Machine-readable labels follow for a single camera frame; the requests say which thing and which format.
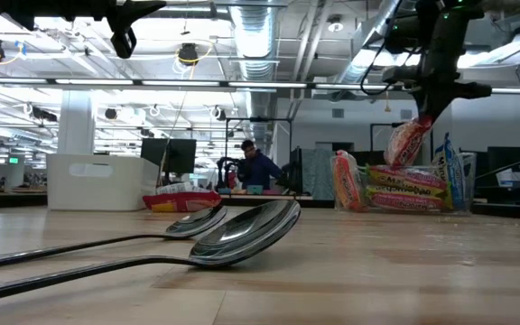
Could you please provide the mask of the orange ramen packet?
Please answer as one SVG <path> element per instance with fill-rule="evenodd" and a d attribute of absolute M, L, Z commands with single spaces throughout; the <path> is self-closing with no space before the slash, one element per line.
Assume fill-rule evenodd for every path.
<path fill-rule="evenodd" d="M 338 150 L 331 158 L 331 170 L 337 208 L 362 210 L 361 180 L 355 158 L 344 150 Z"/>

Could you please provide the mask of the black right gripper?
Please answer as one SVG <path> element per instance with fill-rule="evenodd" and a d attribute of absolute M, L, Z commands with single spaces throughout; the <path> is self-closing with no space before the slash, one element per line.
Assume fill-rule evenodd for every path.
<path fill-rule="evenodd" d="M 422 121 L 436 121 L 454 98 L 485 98 L 489 85 L 459 83 L 458 61 L 466 53 L 465 36 L 469 22 L 484 12 L 478 6 L 418 6 L 421 45 L 410 52 L 420 56 L 415 66 L 392 66 L 383 71 L 388 84 L 402 83 L 411 91 Z"/>

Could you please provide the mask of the long ceiling light bar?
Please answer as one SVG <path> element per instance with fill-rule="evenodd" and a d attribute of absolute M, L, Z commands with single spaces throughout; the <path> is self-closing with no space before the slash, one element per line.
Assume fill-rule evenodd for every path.
<path fill-rule="evenodd" d="M 0 77 L 0 85 L 28 86 L 43 88 L 234 88 L 234 89 L 309 89 L 331 91 L 377 91 L 385 88 L 385 85 L 365 84 L 360 87 L 357 84 L 338 83 L 314 83 L 314 82 L 276 82 L 276 81 L 226 81 L 226 80 L 196 80 L 196 79 L 42 79 L 42 78 L 16 78 Z"/>

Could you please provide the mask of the white plastic bin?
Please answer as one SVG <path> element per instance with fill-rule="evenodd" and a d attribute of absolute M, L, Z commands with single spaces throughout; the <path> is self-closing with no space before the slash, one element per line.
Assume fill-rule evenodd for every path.
<path fill-rule="evenodd" d="M 136 211 L 154 194 L 158 166 L 140 157 L 49 154 L 47 201 L 53 210 Z"/>

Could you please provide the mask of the grey partition panel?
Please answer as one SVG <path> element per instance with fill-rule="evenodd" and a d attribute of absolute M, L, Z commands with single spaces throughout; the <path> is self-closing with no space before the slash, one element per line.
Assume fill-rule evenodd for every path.
<path fill-rule="evenodd" d="M 324 149 L 302 149 L 302 191 L 314 200 L 334 200 L 332 156 Z"/>

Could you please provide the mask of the black desk monitor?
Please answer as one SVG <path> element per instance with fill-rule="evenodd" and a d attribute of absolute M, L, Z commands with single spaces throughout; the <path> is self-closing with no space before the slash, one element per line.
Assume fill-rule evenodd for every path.
<path fill-rule="evenodd" d="M 489 146 L 487 149 L 488 166 L 496 170 L 507 165 L 520 162 L 520 147 Z"/>

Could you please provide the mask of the black computer monitor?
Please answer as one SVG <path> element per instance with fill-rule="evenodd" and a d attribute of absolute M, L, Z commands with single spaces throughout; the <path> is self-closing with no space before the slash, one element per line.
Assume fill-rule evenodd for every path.
<path fill-rule="evenodd" d="M 165 138 L 144 138 L 140 157 L 150 163 L 161 165 L 167 146 L 168 140 Z"/>
<path fill-rule="evenodd" d="M 197 141 L 193 139 L 171 139 L 168 145 L 166 171 L 193 173 Z"/>

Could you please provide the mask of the background work table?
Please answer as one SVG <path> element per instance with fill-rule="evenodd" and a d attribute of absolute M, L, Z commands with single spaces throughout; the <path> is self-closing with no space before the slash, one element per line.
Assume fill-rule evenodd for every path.
<path fill-rule="evenodd" d="M 305 195 L 248 195 L 248 194 L 221 194 L 221 204 L 235 207 L 255 207 L 275 200 L 296 200 L 302 208 L 333 209 L 334 200 L 316 200 Z"/>

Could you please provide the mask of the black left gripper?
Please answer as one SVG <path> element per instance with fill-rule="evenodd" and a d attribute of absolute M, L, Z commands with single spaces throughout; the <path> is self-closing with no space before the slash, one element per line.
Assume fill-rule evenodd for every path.
<path fill-rule="evenodd" d="M 34 30 L 36 17 L 62 17 L 70 22 L 80 16 L 96 21 L 106 17 L 114 32 L 111 42 L 116 55 L 129 59 L 136 46 L 131 25 L 165 6 L 165 0 L 0 0 L 0 15 L 7 14 L 29 31 Z"/>

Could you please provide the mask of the dark-handled metal spoon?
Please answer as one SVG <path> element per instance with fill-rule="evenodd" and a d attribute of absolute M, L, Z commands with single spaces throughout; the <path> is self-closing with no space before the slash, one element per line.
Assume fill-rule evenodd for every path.
<path fill-rule="evenodd" d="M 184 218 L 168 226 L 161 234 L 140 234 L 126 237 L 116 237 L 86 243 L 78 243 L 74 245 L 37 248 L 34 250 L 2 254 L 0 255 L 0 267 L 136 239 L 189 239 L 214 228 L 226 216 L 226 214 L 227 208 L 222 205 L 218 205 L 214 208 L 203 209 L 185 216 Z"/>
<path fill-rule="evenodd" d="M 300 215 L 301 207 L 296 201 L 271 201 L 249 209 L 212 230 L 194 244 L 186 258 L 142 255 L 0 283 L 0 299 L 140 265 L 173 264 L 199 268 L 234 265 L 259 254 L 284 237 Z"/>

